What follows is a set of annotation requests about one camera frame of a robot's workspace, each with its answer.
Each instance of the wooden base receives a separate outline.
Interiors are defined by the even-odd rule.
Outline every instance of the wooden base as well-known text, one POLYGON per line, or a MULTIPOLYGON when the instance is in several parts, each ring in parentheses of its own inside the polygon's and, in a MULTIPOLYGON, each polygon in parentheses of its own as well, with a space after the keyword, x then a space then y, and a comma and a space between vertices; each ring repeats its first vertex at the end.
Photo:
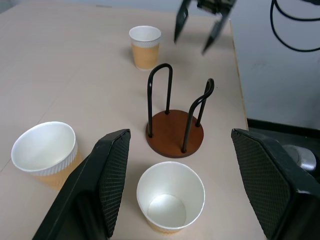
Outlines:
POLYGON ((148 125, 145 128, 146 141, 158 154, 168 158, 184 158, 194 154, 204 139, 202 125, 196 127, 197 119, 192 118, 189 141, 186 152, 182 153, 188 113, 180 110, 170 110, 168 115, 161 111, 152 117, 153 136, 148 136, 148 125))

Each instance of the cup holder stand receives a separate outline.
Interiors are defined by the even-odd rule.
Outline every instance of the cup holder stand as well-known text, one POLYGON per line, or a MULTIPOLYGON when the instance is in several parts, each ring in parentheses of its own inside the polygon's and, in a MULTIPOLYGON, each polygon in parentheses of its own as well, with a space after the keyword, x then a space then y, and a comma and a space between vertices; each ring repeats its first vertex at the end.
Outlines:
POLYGON ((173 69, 170 64, 156 66, 150 73, 147 85, 148 123, 145 137, 149 146, 158 154, 168 158, 184 158, 194 154, 204 139, 204 129, 200 123, 207 98, 215 89, 215 82, 209 78, 204 94, 195 100, 189 112, 170 110, 173 69), (169 69, 168 90, 165 111, 152 116, 152 86, 154 75, 162 68, 169 69), (193 116, 196 107, 201 104, 198 118, 193 116))

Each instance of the beige tabletop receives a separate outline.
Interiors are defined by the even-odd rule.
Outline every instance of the beige tabletop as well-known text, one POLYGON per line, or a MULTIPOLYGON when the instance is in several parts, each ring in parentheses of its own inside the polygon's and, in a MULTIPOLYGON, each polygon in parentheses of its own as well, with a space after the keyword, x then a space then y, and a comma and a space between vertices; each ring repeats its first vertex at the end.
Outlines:
MULTIPOLYGON (((131 141, 115 240, 263 240, 247 198, 232 139, 246 128, 233 36, 228 23, 201 55, 213 19, 192 16, 177 45, 176 15, 139 9, 32 2, 0 14, 0 239, 31 239, 57 192, 16 169, 15 140, 38 123, 71 125, 88 155, 107 133, 129 128, 131 141), (204 92, 215 90, 202 117, 199 150, 178 159, 198 173, 205 206, 198 220, 172 236, 154 232, 138 207, 136 188, 150 166, 170 158, 145 139, 148 72, 135 68, 129 30, 152 25, 162 31, 159 63, 173 67, 171 109, 188 111, 204 92)), ((165 109, 168 70, 154 78, 153 112, 165 109)))

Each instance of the white paper cup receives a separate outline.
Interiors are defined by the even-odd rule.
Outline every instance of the white paper cup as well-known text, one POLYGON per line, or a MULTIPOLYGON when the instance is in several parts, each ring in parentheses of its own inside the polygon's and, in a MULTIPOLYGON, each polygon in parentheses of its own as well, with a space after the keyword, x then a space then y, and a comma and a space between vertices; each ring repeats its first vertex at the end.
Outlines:
POLYGON ((161 31, 153 26, 136 26, 129 31, 135 66, 152 70, 158 62, 161 31))
POLYGON ((167 161, 143 173, 136 197, 150 226, 158 232, 173 234, 200 216, 205 205, 205 188, 190 167, 167 161))
POLYGON ((56 190, 83 160, 74 130, 58 121, 36 125, 22 134, 12 147, 11 159, 18 169, 56 190))

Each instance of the paper cup lying on side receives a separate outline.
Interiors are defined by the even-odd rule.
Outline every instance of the paper cup lying on side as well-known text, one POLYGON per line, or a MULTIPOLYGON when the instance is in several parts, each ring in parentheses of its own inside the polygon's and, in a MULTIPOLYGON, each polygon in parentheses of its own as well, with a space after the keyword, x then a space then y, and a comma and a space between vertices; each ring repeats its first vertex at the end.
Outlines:
POLYGON ((58 121, 36 125, 22 134, 12 147, 11 159, 17 168, 56 190, 83 160, 74 130, 58 121))

